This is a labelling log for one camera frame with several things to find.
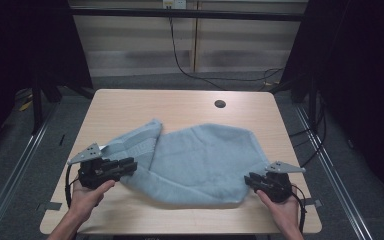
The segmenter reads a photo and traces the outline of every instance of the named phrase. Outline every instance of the person's right hand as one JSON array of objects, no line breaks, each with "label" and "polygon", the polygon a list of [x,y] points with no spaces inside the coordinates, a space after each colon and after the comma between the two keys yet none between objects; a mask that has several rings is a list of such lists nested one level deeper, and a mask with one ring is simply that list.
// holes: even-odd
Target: person's right hand
[{"label": "person's right hand", "polygon": [[276,226],[280,232],[288,240],[301,240],[304,239],[298,228],[298,201],[290,196],[283,203],[274,203],[270,200],[267,194],[261,190],[257,190],[257,195],[261,201],[270,210]]}]

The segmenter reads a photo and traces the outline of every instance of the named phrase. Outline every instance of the hand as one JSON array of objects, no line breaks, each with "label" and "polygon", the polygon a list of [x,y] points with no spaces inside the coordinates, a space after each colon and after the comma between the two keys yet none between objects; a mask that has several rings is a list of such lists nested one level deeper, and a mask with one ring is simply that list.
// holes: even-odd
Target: hand
[{"label": "hand", "polygon": [[[296,194],[296,188],[292,187],[293,193]],[[257,191],[257,195],[261,201],[270,210],[276,226],[281,233],[289,240],[304,239],[298,229],[298,201],[290,196],[283,203],[274,203],[270,200],[267,194],[261,190]]]},{"label": "hand", "polygon": [[97,189],[91,190],[83,187],[79,181],[75,181],[70,209],[49,235],[48,240],[72,239],[79,227],[89,219],[93,208],[104,198],[104,193],[114,185],[115,181],[109,180]]}]

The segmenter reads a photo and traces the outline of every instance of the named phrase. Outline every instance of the electrical outlet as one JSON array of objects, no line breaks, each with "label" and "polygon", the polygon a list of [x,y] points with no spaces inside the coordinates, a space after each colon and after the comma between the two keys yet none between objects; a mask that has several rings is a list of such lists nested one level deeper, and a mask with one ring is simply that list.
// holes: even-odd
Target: electrical outlet
[{"label": "electrical outlet", "polygon": [[175,9],[186,9],[186,0],[175,0],[174,1]]},{"label": "electrical outlet", "polygon": [[163,9],[174,9],[174,1],[163,0]]}]

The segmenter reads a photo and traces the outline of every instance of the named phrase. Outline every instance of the blue cloth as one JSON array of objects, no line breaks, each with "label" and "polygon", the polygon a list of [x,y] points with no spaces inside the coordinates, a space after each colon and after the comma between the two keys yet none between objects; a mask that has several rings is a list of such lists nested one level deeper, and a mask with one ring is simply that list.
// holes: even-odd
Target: blue cloth
[{"label": "blue cloth", "polygon": [[134,157],[138,169],[120,181],[151,198],[172,204],[240,203],[249,188],[244,175],[269,164],[254,134],[246,129],[197,125],[161,135],[148,124],[111,140],[103,157]]}]

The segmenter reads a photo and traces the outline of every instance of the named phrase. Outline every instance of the light wood table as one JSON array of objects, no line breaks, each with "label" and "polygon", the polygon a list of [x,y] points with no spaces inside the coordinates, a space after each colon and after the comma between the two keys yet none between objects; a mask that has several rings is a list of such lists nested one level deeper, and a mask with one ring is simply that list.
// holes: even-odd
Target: light wood table
[{"label": "light wood table", "polygon": [[[226,103],[215,106],[216,100]],[[269,161],[298,166],[294,150],[273,95],[258,92],[184,90],[99,90],[90,105],[69,158],[90,144],[100,145],[134,130],[151,119],[163,123],[163,134],[202,123],[246,128],[254,132]],[[71,180],[79,164],[73,165]],[[67,211],[65,171],[51,199],[63,203],[47,210],[40,229],[50,233]],[[310,197],[301,173],[290,174]],[[304,232],[316,233],[321,223],[314,206],[307,206]],[[266,234],[278,232],[267,208],[250,190],[243,203],[222,208],[176,208],[150,200],[120,183],[105,194],[79,232],[86,234]]]}]

